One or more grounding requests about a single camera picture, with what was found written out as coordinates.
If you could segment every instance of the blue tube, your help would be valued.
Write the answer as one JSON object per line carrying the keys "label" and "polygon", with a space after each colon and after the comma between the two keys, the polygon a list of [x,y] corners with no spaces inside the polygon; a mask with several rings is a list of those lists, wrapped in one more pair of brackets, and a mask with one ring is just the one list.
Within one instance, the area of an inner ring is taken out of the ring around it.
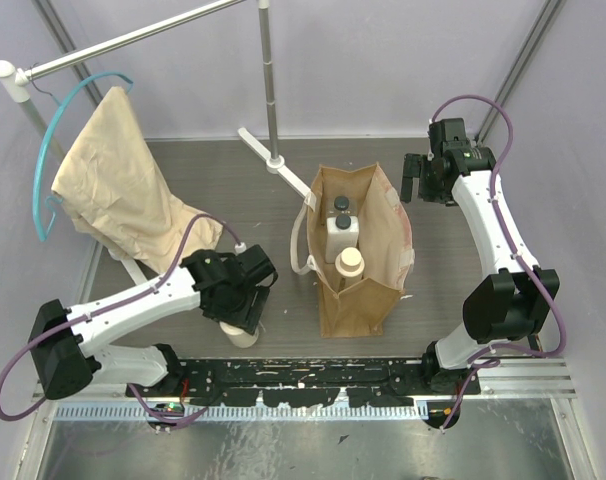
{"label": "blue tube", "polygon": [[39,240],[44,242],[47,240],[47,237],[52,231],[52,227],[54,226],[54,221],[56,220],[56,209],[54,208],[54,203],[61,203],[60,199],[57,199],[53,196],[48,196],[45,200],[45,207],[52,212],[52,219],[50,220],[50,224],[47,229],[43,227],[43,223],[41,222],[41,208],[40,208],[40,199],[41,199],[41,181],[43,179],[43,168],[45,167],[45,162],[47,159],[47,152],[50,148],[50,142],[52,141],[52,137],[54,136],[54,130],[63,115],[63,112],[67,109],[72,99],[76,96],[77,93],[81,91],[83,87],[85,87],[88,83],[103,77],[109,76],[117,76],[122,78],[126,83],[129,84],[127,92],[129,93],[132,87],[134,86],[134,82],[130,80],[129,77],[126,77],[124,74],[120,72],[103,72],[97,73],[96,75],[92,75],[81,83],[79,83],[74,89],[65,97],[65,100],[59,105],[59,108],[54,113],[54,117],[52,117],[52,121],[50,125],[47,127],[45,131],[45,135],[43,135],[43,142],[41,142],[41,149],[39,150],[39,157],[36,161],[36,170],[34,171],[34,186],[32,188],[32,219],[34,220],[34,226],[36,227],[36,233],[39,236]]}

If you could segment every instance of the floor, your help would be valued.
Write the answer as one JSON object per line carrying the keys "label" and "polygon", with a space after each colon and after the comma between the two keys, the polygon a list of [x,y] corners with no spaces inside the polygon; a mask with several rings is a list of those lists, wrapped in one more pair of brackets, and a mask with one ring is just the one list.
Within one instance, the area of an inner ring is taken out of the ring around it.
{"label": "floor", "polygon": [[549,400],[471,400],[442,434],[421,420],[57,421],[38,479],[564,480]]}
{"label": "floor", "polygon": [[[352,170],[379,162],[400,189],[404,154],[425,152],[427,144],[417,139],[310,139],[284,140],[280,148],[289,167],[308,184],[319,164]],[[259,341],[248,350],[233,347],[200,311],[158,321],[123,337],[122,345],[169,343],[181,357],[416,357],[461,322],[463,301],[481,280],[478,253],[461,211],[414,200],[406,205],[416,252],[405,285],[409,296],[385,321],[383,336],[322,339],[315,277],[299,277],[290,269],[290,233],[301,198],[280,177],[268,174],[241,141],[158,142],[151,150],[175,195],[227,220],[248,245],[260,244],[280,276],[262,316]],[[230,251],[232,244],[224,236],[219,250]],[[104,251],[92,298],[130,286],[121,264]]]}

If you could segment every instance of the white wall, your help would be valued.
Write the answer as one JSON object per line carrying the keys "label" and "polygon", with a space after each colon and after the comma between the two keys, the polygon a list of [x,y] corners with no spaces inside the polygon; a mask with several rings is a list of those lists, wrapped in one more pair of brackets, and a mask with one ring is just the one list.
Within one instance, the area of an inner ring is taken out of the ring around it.
{"label": "white wall", "polygon": [[[29,2],[0,2],[0,59],[20,66],[58,55],[41,19]],[[74,86],[69,73],[38,82],[60,95]],[[55,105],[43,95],[35,102],[49,119]],[[62,122],[60,138],[68,146],[91,109],[84,95]],[[32,178],[40,138],[0,85],[0,370],[27,341],[39,306],[54,298],[69,303],[79,285],[89,239],[74,233],[62,218],[46,244],[39,242],[31,218]],[[50,162],[44,187],[51,185],[56,164]],[[22,361],[4,390],[9,413],[29,404],[36,373],[31,360]],[[31,419],[8,424],[0,421],[0,480],[13,474]]]}
{"label": "white wall", "polygon": [[[204,0],[54,1],[77,47]],[[283,135],[424,136],[444,100],[494,96],[543,0],[272,0]],[[147,137],[267,133],[256,1],[248,0],[88,63],[132,75]],[[467,103],[478,129],[485,107]]]}
{"label": "white wall", "polygon": [[559,273],[565,356],[606,478],[606,0],[566,3],[507,109],[505,193],[532,252]]}

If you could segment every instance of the beige cloth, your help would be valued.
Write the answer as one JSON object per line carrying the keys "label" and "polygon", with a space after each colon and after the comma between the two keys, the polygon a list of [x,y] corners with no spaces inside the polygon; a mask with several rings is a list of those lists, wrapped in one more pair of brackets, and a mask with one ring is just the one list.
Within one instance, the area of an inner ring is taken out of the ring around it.
{"label": "beige cloth", "polygon": [[[169,268],[187,223],[200,213],[170,192],[120,87],[110,89],[94,111],[63,160],[52,191],[63,198],[77,231],[157,273]],[[215,221],[197,221],[183,257],[214,248],[220,236]]]}
{"label": "beige cloth", "polygon": [[[383,321],[404,293],[403,284],[414,265],[412,227],[396,190],[376,164],[353,172],[321,166],[312,182],[314,207],[307,211],[307,242],[318,275],[319,316],[323,337],[363,337],[383,334]],[[327,228],[325,204],[338,195],[354,198],[359,218],[358,249],[365,261],[363,279],[335,292],[328,281],[335,267],[325,263]],[[292,268],[299,268],[298,232],[303,215],[292,230]]]}

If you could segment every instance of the robotic arm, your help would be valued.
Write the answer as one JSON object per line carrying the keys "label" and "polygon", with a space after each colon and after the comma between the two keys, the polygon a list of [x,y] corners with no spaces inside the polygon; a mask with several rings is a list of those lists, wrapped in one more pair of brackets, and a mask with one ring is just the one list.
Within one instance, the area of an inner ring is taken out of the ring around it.
{"label": "robotic arm", "polygon": [[408,154],[403,166],[401,200],[418,196],[446,206],[459,205],[470,226],[481,259],[483,281],[463,304],[463,323],[449,336],[433,342],[423,356],[424,379],[438,385],[448,371],[467,369],[468,359],[492,343],[520,340],[540,332],[549,306],[525,273],[501,230],[493,208],[498,202],[519,255],[552,298],[559,288],[554,270],[543,270],[525,246],[505,203],[501,179],[490,197],[490,177],[496,160],[487,147],[472,146],[463,119],[445,119],[429,128],[430,153]]}
{"label": "robotic arm", "polygon": [[[260,286],[269,276],[272,283]],[[169,276],[111,297],[68,309],[59,300],[46,303],[30,340],[70,318],[88,320],[61,330],[31,351],[45,397],[58,400],[99,383],[135,383],[172,392],[183,377],[183,368],[169,345],[110,344],[156,320],[197,307],[205,317],[253,335],[276,279],[276,269],[259,245],[238,255],[198,250]]]}

